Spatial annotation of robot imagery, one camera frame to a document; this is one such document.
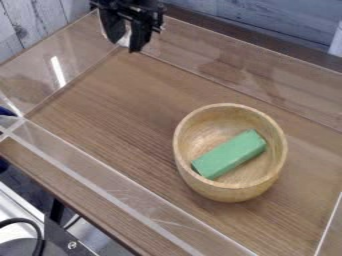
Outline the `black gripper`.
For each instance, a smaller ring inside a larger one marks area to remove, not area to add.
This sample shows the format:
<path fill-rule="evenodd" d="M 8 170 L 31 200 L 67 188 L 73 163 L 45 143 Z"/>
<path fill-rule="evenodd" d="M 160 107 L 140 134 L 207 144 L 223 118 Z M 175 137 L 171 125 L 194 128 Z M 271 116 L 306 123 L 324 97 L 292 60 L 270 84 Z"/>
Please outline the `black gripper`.
<path fill-rule="evenodd" d="M 160 0 L 89 0 L 99 9 L 107 39 L 116 44 L 125 34 L 125 20 L 131 22 L 129 52 L 140 52 L 151 40 L 152 31 L 164 29 L 165 5 Z"/>

